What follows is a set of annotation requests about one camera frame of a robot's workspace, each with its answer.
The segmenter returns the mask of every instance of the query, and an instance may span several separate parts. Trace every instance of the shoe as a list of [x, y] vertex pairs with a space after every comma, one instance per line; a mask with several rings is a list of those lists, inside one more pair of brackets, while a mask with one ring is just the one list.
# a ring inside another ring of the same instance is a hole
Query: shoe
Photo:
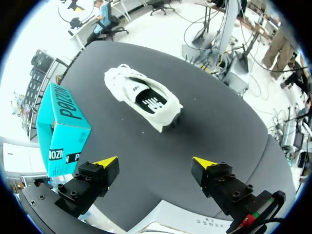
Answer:
[[285, 82], [282, 82], [280, 86], [281, 86], [281, 89], [284, 89], [287, 86], [287, 84], [285, 84]]
[[126, 64], [105, 72], [104, 81], [118, 101], [127, 103], [160, 133], [178, 125], [183, 106], [159, 82], [147, 78]]

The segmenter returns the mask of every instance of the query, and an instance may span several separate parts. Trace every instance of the black cabinet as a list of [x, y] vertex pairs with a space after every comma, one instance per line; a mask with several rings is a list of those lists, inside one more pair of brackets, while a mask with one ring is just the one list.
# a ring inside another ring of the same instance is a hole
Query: black cabinet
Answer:
[[33, 67], [33, 69], [31, 70], [29, 75], [31, 76], [31, 80], [36, 80], [36, 81], [42, 83], [44, 80], [45, 73], [42, 71], [39, 71], [35, 67]]
[[40, 85], [34, 85], [34, 86], [38, 88], [33, 89], [32, 87], [30, 87], [30, 83], [29, 83], [29, 86], [27, 88], [26, 95], [25, 95], [25, 104], [29, 105], [30, 107], [33, 107], [35, 105], [36, 97], [40, 90]]
[[37, 50], [36, 54], [31, 59], [31, 64], [34, 68], [43, 73], [47, 73], [52, 63], [53, 58], [41, 50]]

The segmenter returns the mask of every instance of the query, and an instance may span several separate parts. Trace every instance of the person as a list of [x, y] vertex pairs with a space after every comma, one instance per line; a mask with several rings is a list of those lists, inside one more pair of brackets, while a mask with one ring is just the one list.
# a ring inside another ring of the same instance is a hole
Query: person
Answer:
[[296, 39], [294, 38], [292, 32], [288, 29], [285, 20], [282, 18], [279, 29], [262, 59], [263, 64], [268, 69], [270, 69], [274, 63], [275, 57], [279, 52], [275, 66], [270, 72], [272, 78], [277, 80], [280, 77], [281, 72], [290, 61], [294, 51], [298, 50], [298, 48], [299, 45]]
[[[240, 6], [242, 7], [239, 12], [237, 17], [244, 17], [245, 11], [246, 11], [246, 7], [247, 7], [247, 0], [241, 0], [241, 3], [238, 5], [238, 8], [240, 8]], [[225, 0], [217, 0], [216, 1], [216, 7], [218, 8], [226, 8], [226, 2]]]
[[301, 69], [308, 65], [307, 60], [304, 58], [302, 51], [300, 53], [300, 64], [295, 61], [295, 69], [294, 71], [284, 82], [280, 84], [281, 88], [284, 89], [289, 84], [293, 85], [294, 83], [307, 95], [309, 95], [309, 84], [308, 81], [311, 79], [311, 70], [308, 68]]
[[[94, 1], [94, 7], [99, 9], [99, 16], [97, 17], [97, 20], [100, 20], [100, 22], [105, 27], [108, 27], [111, 24], [111, 21], [108, 19], [108, 5], [107, 4], [108, 3], [104, 2], [103, 0]], [[97, 24], [93, 32], [87, 38], [86, 46], [95, 40], [103, 40], [103, 39], [98, 38], [102, 30], [103, 28], [99, 24]]]

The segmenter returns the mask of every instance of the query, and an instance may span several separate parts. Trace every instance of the desk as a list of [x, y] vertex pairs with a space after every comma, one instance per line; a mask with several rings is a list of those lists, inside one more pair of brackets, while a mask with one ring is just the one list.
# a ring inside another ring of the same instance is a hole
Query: desk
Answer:
[[[179, 98], [179, 127], [159, 133], [112, 96], [103, 74], [122, 63]], [[62, 86], [70, 90], [92, 127], [81, 163], [119, 157], [120, 174], [95, 206], [122, 229], [130, 230], [161, 200], [196, 214], [231, 219], [205, 197], [192, 177], [193, 156], [228, 163], [240, 180], [253, 184], [257, 195], [263, 190], [284, 191], [281, 213], [288, 211], [295, 189], [280, 146], [241, 97], [201, 69], [149, 48], [95, 41], [69, 68]]]
[[[211, 9], [215, 6], [212, 3], [209, 2], [195, 2], [197, 5], [201, 5], [205, 7], [205, 21], [204, 21], [204, 30], [201, 32], [201, 34], [197, 38], [202, 38], [205, 31], [208, 33], [209, 32], [209, 24], [210, 24], [210, 14], [211, 14]], [[207, 21], [207, 9], [209, 8], [209, 13], [208, 13], [208, 21]]]
[[[124, 12], [120, 11], [120, 10], [116, 7], [118, 4], [121, 4], [121, 6], [122, 6]], [[120, 13], [126, 18], [126, 20], [127, 20], [128, 22], [131, 21], [131, 18], [130, 18], [129, 14], [128, 14], [128, 10], [127, 10], [127, 8], [126, 8], [126, 6], [125, 6], [125, 4], [124, 4], [124, 0], [120, 0], [120, 1], [117, 1], [117, 2], [112, 2], [112, 3], [111, 3], [111, 7], [114, 8], [115, 10], [117, 10], [118, 12], [120, 12]], [[82, 43], [82, 41], [81, 41], [81, 38], [80, 38], [80, 36], [79, 36], [79, 33], [80, 33], [81, 31], [83, 31], [84, 28], [86, 28], [87, 26], [91, 26], [92, 24], [94, 24], [94, 23], [96, 22], [96, 16], [92, 16], [91, 18], [87, 19], [86, 21], [87, 21], [87, 22], [84, 23], [79, 29], [77, 29], [77, 30], [70, 30], [70, 31], [73, 33], [73, 35], [70, 36], [70, 39], [75, 39], [75, 40], [77, 41], [78, 45], [80, 46], [80, 48], [83, 48], [83, 49], [84, 49], [85, 47], [84, 47], [84, 43]]]
[[[222, 12], [224, 14], [226, 13], [226, 10], [224, 8], [219, 8], [215, 4], [210, 3], [210, 2], [206, 2], [204, 0], [199, 0], [199, 1], [195, 2], [195, 4], [201, 5], [201, 6], [205, 6], [206, 8], [209, 7], [210, 9], [213, 9], [213, 10], [216, 10], [216, 11], [220, 11], [220, 12]], [[245, 16], [246, 22], [245, 22], [245, 19], [243, 17], [237, 16], [236, 18], [242, 23], [242, 25], [244, 27], [246, 27], [248, 29], [252, 29], [252, 26], [249, 24], [248, 18], [246, 16]]]

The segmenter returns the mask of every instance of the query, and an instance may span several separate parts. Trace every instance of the cable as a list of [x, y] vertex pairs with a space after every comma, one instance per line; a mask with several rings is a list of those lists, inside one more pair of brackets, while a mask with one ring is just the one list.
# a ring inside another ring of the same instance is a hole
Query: cable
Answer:
[[255, 107], [253, 107], [253, 106], [250, 106], [250, 107], [253, 108], [256, 111], [259, 111], [259, 112], [262, 112], [262, 113], [265, 113], [265, 114], [268, 114], [268, 115], [272, 115], [272, 116], [274, 115], [273, 113], [269, 113], [269, 112], [266, 112], [266, 111], [261, 111], [261, 110], [255, 108]]
[[287, 118], [287, 114], [286, 114], [286, 111], [285, 111], [285, 110], [280, 110], [278, 113], [276, 112], [276, 109], [275, 109], [275, 108], [273, 108], [273, 110], [274, 110], [274, 112], [276, 113], [276, 116], [277, 116], [277, 117], [279, 116], [279, 114], [280, 114], [281, 112], [284, 112], [285, 117]]
[[[254, 54], [255, 57], [256, 57], [256, 55], [257, 55], [257, 53], [258, 53], [258, 50], [259, 50], [259, 45], [260, 45], [260, 43], [261, 43], [261, 38], [262, 38], [262, 34], [260, 34], [260, 39], [259, 39], [257, 51], [256, 51], [256, 53]], [[250, 73], [252, 72], [252, 70], [253, 70], [253, 68], [254, 68], [254, 63], [255, 63], [255, 61], [253, 61], [252, 67], [251, 67], [251, 69], [250, 69]]]
[[261, 222], [259, 222], [256, 226], [253, 226], [253, 228], [249, 228], [248, 229], [248, 233], [251, 233], [254, 229], [256, 229], [257, 227], [261, 226], [261, 225], [264, 225], [264, 224], [267, 224], [267, 223], [282, 223], [283, 222], [283, 218], [269, 218], [269, 219], [266, 219], [266, 220], [263, 220]]
[[[193, 21], [191, 21], [191, 20], [189, 20], [189, 19], [186, 19], [186, 18], [184, 18], [182, 15], [180, 15], [178, 12], [176, 12], [176, 11], [174, 11], [178, 16], [180, 16], [182, 19], [184, 19], [184, 20], [186, 20], [187, 22], [190, 22], [190, 23], [205, 23], [205, 21], [203, 21], [203, 22], [193, 22]], [[213, 19], [214, 17], [216, 17], [216, 15], [219, 13], [220, 11], [215, 11], [215, 12], [212, 12], [211, 13], [211, 15], [212, 14], [214, 14], [214, 13], [216, 13], [214, 16], [212, 16], [211, 18], [210, 18], [210, 20], [211, 19]]]
[[184, 31], [184, 35], [183, 35], [184, 43], [185, 43], [188, 47], [190, 47], [190, 48], [192, 48], [192, 49], [194, 49], [194, 50], [205, 50], [205, 49], [194, 48], [194, 47], [190, 46], [190, 45], [186, 42], [185, 35], [186, 35], [187, 30], [188, 30], [193, 24], [195, 24], [197, 21], [199, 21], [199, 20], [201, 20], [201, 19], [203, 19], [203, 18], [205, 18], [205, 17], [203, 16], [203, 17], [199, 18], [198, 20], [195, 20], [194, 22], [192, 22], [192, 23], [185, 29], [185, 31]]
[[268, 97], [267, 97], [267, 98], [264, 98], [264, 97], [261, 95], [262, 98], [263, 98], [263, 100], [265, 100], [265, 101], [269, 100], [269, 85], [270, 85], [271, 83], [274, 83], [274, 81], [271, 80], [271, 81], [267, 84], [267, 86], [266, 86], [266, 88], [267, 88], [267, 93], [268, 93]]
[[224, 53], [221, 54], [220, 62], [218, 63], [218, 65], [214, 68], [213, 71], [209, 72], [209, 74], [215, 74], [216, 73], [215, 70], [221, 65], [221, 63], [223, 61], [223, 54]]
[[257, 81], [252, 75], [250, 75], [250, 76], [251, 76], [251, 78], [253, 78], [253, 80], [254, 80], [254, 81], [256, 82], [256, 84], [258, 85], [258, 88], [259, 88], [259, 95], [254, 94], [254, 92], [252, 91], [252, 89], [248, 89], [248, 90], [250, 90], [250, 91], [252, 92], [252, 94], [253, 94], [256, 98], [258, 98], [258, 97], [260, 97], [260, 96], [262, 95], [260, 85], [259, 85], [258, 81]]
[[[223, 18], [222, 18], [222, 23], [223, 23], [223, 20], [224, 20], [224, 16], [226, 15], [226, 18], [225, 18], [225, 22], [224, 22], [224, 24], [226, 23], [226, 20], [228, 19], [228, 15], [227, 14], [223, 14]], [[221, 36], [221, 40], [220, 40], [220, 44], [219, 44], [219, 51], [220, 51], [220, 47], [221, 47], [221, 42], [222, 42], [222, 39], [223, 39], [223, 34], [224, 34], [224, 30], [222, 31], [222, 36]]]

